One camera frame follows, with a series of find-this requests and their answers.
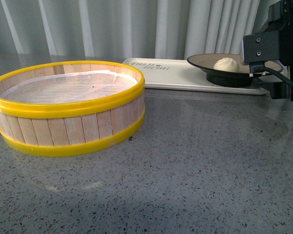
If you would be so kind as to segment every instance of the white tray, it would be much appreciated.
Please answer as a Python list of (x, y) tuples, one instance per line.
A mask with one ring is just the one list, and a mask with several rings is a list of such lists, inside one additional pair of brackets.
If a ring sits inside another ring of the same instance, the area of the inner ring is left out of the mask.
[(128, 58), (123, 64), (139, 69), (146, 80), (146, 88), (191, 90), (202, 92), (264, 95), (267, 90), (256, 87), (229, 88), (206, 80), (206, 73), (186, 60)]

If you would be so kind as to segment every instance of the black cable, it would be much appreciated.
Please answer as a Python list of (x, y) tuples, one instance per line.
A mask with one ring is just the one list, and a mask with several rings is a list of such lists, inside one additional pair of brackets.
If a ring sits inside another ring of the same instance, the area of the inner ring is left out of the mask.
[(281, 73), (275, 71), (274, 69), (271, 69), (269, 67), (263, 66), (263, 67), (258, 68), (258, 71), (259, 72), (269, 72), (270, 74), (275, 75), (280, 80), (282, 80), (283, 82), (285, 82), (286, 84), (288, 84), (289, 86), (291, 86), (293, 88), (293, 81), (289, 80), (284, 75), (282, 75)]

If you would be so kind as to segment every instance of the black bowl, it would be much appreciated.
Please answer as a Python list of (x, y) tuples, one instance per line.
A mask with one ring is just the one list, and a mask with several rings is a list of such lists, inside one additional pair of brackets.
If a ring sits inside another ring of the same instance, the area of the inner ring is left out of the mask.
[[(238, 72), (226, 72), (219, 71), (214, 69), (215, 63), (222, 58), (231, 58), (235, 60), (239, 65)], [(202, 69), (206, 72), (206, 79), (220, 86), (232, 87), (232, 88), (242, 88), (248, 87), (252, 84), (253, 78), (258, 78), (262, 76), (261, 73), (254, 74), (253, 77), (250, 77), (249, 66), (241, 64), (240, 55), (231, 55), (231, 54), (202, 54), (202, 55), (193, 55), (187, 59), (188, 63), (191, 65)], [(282, 66), (268, 61), (265, 63), (265, 66), (272, 68), (278, 72), (282, 71)]]

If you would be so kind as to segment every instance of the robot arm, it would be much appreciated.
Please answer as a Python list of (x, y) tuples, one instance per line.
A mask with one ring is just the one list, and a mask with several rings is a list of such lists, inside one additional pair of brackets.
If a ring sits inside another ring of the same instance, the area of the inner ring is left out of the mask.
[[(283, 82), (266, 84), (273, 99), (293, 101), (293, 0), (281, 0), (269, 7), (268, 20), (259, 33), (244, 36), (241, 60), (250, 67), (250, 75), (270, 72)], [(265, 62), (279, 60), (288, 67), (289, 78), (268, 71)]]

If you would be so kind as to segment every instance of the round wooden container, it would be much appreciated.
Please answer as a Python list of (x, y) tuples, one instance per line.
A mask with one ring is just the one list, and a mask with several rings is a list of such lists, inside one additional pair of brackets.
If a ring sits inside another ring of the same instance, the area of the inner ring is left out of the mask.
[(97, 99), (35, 104), (0, 98), (0, 133), (26, 154), (61, 157), (98, 151), (135, 133), (145, 114), (143, 74), (105, 61), (67, 61), (27, 67), (0, 77), (0, 96), (19, 83), (49, 75), (110, 70), (137, 80), (131, 88)]

